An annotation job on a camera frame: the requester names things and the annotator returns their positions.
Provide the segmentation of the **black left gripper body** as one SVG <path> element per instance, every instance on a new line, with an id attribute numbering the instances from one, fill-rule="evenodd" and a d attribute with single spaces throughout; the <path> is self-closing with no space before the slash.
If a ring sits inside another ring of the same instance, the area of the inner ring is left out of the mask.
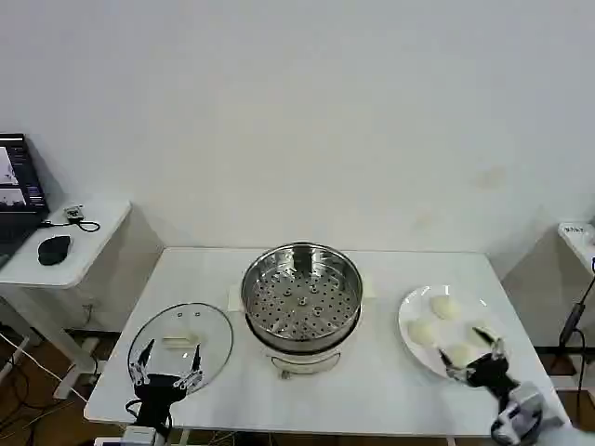
<path id="1" fill-rule="evenodd" d="M 186 397 L 187 388 L 178 376 L 149 374 L 148 380 L 134 384 L 134 392 L 140 401 L 136 425 L 172 426 L 171 406 Z"/>

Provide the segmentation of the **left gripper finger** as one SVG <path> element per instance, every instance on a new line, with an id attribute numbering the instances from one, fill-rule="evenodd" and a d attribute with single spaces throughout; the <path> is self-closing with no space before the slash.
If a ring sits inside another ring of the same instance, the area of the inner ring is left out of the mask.
<path id="1" fill-rule="evenodd" d="M 194 351 L 190 373 L 185 377 L 180 378 L 177 382 L 175 382 L 174 387 L 185 390 L 194 390 L 203 379 L 201 363 L 201 346 L 197 345 Z"/>
<path id="2" fill-rule="evenodd" d="M 146 385 L 150 379 L 147 373 L 147 364 L 151 356 L 154 340 L 143 348 L 138 356 L 129 362 L 129 373 L 134 386 Z"/>

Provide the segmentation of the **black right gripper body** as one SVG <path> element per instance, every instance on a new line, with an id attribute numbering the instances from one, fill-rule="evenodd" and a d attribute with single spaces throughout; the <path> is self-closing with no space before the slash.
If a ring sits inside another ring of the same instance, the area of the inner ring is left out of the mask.
<path id="1" fill-rule="evenodd" d="M 505 356 L 495 359 L 484 354 L 467 366 L 467 383 L 471 387 L 484 387 L 495 398 L 505 398 L 519 386 L 519 382 L 508 375 L 509 362 Z"/>

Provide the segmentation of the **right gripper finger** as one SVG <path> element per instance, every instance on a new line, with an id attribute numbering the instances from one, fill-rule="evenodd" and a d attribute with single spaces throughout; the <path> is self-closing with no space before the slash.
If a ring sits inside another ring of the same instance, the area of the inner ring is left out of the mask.
<path id="1" fill-rule="evenodd" d="M 455 359 L 450 356 L 444 349 L 439 349 L 439 356 L 444 365 L 446 374 L 459 382 L 467 382 L 469 377 L 469 368 L 467 366 L 460 366 L 455 362 Z"/>
<path id="2" fill-rule="evenodd" d="M 478 357 L 471 363 L 472 366 L 492 366 L 507 361 L 504 340 L 501 337 L 493 336 L 483 327 L 473 327 L 472 332 L 478 352 Z"/>

